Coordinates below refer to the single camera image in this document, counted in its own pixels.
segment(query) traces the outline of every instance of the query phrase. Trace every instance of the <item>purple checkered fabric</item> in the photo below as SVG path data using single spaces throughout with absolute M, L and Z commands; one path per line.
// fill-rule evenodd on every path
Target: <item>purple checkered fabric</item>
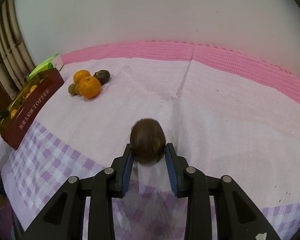
M 69 176 L 83 179 L 105 168 L 63 143 L 36 121 L 19 149 L 8 147 L 8 151 L 20 197 L 33 219 Z M 116 239 L 184 239 L 187 200 L 154 187 L 144 186 L 142 190 L 140 187 L 139 182 L 131 181 L 126 197 L 113 199 Z M 300 227 L 300 203 L 261 210 L 282 240 L 289 240 Z M 211 211 L 213 239 L 217 240 L 213 206 Z M 84 239 L 87 239 L 88 212 L 87 201 Z

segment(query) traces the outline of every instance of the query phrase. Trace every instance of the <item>white wall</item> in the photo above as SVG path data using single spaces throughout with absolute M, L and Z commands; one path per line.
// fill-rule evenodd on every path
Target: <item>white wall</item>
M 36 63 L 121 41 L 177 40 L 239 50 L 300 76 L 293 0 L 16 0 Z

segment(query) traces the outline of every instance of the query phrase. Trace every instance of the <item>silver screw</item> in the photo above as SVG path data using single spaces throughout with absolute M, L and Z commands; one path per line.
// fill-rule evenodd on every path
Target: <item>silver screw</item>
M 68 179 L 68 182 L 69 182 L 69 183 L 75 183 L 77 180 L 78 180 L 77 177 L 71 176 L 71 177 Z
M 186 168 L 186 171 L 189 172 L 189 173 L 194 173 L 195 172 L 195 168 L 190 166 L 190 167 Z
M 113 172 L 114 172 L 114 169 L 112 169 L 112 168 L 106 168 L 105 169 L 105 174 L 111 174 Z
M 229 183 L 229 182 L 231 182 L 231 177 L 229 177 L 229 176 L 223 176 L 222 177 L 222 180 L 224 181 L 224 182 L 226 182 L 226 183 Z

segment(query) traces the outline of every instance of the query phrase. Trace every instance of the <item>tablecloth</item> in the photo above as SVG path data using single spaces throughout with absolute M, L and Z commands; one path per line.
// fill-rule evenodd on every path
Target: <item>tablecloth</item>
M 65 84 L 19 149 L 0 138 L 2 180 L 24 228 L 69 176 L 110 166 L 135 121 L 154 118 L 189 165 L 232 176 L 281 239 L 293 236 L 300 226 L 300 78 L 240 52 L 185 42 L 103 45 L 63 60 Z M 111 73 L 97 98 L 69 95 L 80 69 Z M 186 203 L 171 192 L 164 159 L 135 163 L 126 197 L 113 199 L 116 238 L 183 239 Z M 213 202 L 211 211 L 216 239 Z

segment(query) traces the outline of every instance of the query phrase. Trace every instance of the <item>box of oranges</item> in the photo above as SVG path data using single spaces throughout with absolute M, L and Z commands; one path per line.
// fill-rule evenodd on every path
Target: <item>box of oranges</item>
M 0 121 L 3 140 L 17 150 L 40 109 L 63 84 L 56 68 L 35 75 L 8 106 L 10 116 Z

